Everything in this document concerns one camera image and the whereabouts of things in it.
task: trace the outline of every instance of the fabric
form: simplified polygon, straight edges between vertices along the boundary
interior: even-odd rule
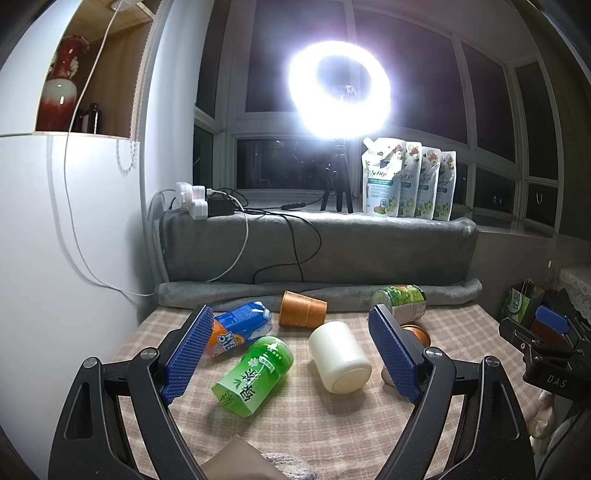
[[[201,469],[207,480],[288,480],[256,448],[234,435]]]
[[[464,281],[478,234],[470,219],[438,222],[414,218],[377,218],[363,214],[290,212],[311,222],[322,247],[302,264],[309,283],[353,285],[451,285]],[[261,267],[294,262],[285,219],[249,215],[244,253],[222,278],[252,284]],[[319,245],[313,228],[290,218],[298,256],[308,258]],[[172,210],[160,220],[160,245],[171,282],[207,281],[227,269],[242,248],[244,216],[196,222],[186,211]],[[257,283],[300,281],[297,266],[277,267],[257,275]]]
[[[132,358],[142,348],[158,346],[171,329],[180,327],[188,310],[158,308],[121,348],[115,361]],[[374,480],[392,452],[413,406],[380,377],[383,362],[369,335],[367,313],[331,313],[327,321],[346,322],[359,341],[373,372],[368,383],[348,395],[326,391],[308,349],[309,330],[281,327],[274,314],[272,335],[283,339],[295,361],[285,381],[276,386],[257,412],[241,418],[225,409],[211,387],[240,360],[245,346],[215,360],[203,359],[185,395],[170,411],[199,464],[210,459],[238,434],[261,452],[285,452],[306,460],[320,480]],[[478,305],[429,308],[418,322],[433,345],[451,358],[481,361],[498,357],[515,389],[526,421],[537,411],[540,389],[526,384],[522,353],[499,337],[498,323]],[[430,475],[443,469],[462,406],[452,399]],[[121,398],[129,441],[141,472],[155,477],[129,398]]]
[[[233,310],[249,301],[261,301],[273,312],[279,312],[286,290],[301,293],[307,297],[324,300],[329,312],[367,312],[371,298],[380,285],[341,285],[322,283],[263,283],[247,285],[223,282],[179,281],[162,283],[156,289],[156,300],[160,306],[193,309],[199,304],[209,305],[214,310]],[[459,305],[475,300],[482,291],[478,279],[448,286],[422,286],[427,305]]]
[[[591,322],[591,264],[561,268],[555,288],[564,288],[574,308]]]
[[[286,453],[263,453],[262,456],[290,480],[318,480],[318,473],[305,460]]]

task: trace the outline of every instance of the white cup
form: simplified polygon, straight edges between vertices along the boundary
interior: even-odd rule
[[[326,390],[346,394],[363,387],[371,376],[371,363],[346,323],[320,325],[308,340]]]

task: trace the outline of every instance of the shopping bag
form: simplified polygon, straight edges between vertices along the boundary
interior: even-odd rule
[[[499,321],[510,318],[530,328],[535,320],[535,310],[542,303],[543,296],[544,290],[534,285],[529,278],[513,285],[507,292]]]

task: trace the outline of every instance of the vase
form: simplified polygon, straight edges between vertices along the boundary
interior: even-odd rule
[[[78,70],[78,56],[88,51],[89,43],[79,35],[66,35],[57,47],[55,62],[41,92],[37,131],[67,131],[77,100],[71,78]]]

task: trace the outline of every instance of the detergent pouch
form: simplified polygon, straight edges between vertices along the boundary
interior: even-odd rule
[[[441,163],[441,150],[438,148],[423,147],[422,151],[421,173],[418,177],[417,208],[414,216],[433,220],[437,179],[439,177],[439,165]]]
[[[456,153],[441,152],[441,165],[437,181],[437,196],[433,220],[449,221],[452,214],[453,191],[456,189]]]
[[[419,142],[407,142],[406,155],[400,179],[399,217],[414,217],[417,206],[418,176],[421,171],[422,146]]]
[[[402,169],[406,142],[397,138],[366,138],[368,148],[363,162],[363,212],[369,215],[398,216],[400,181],[395,177]]]

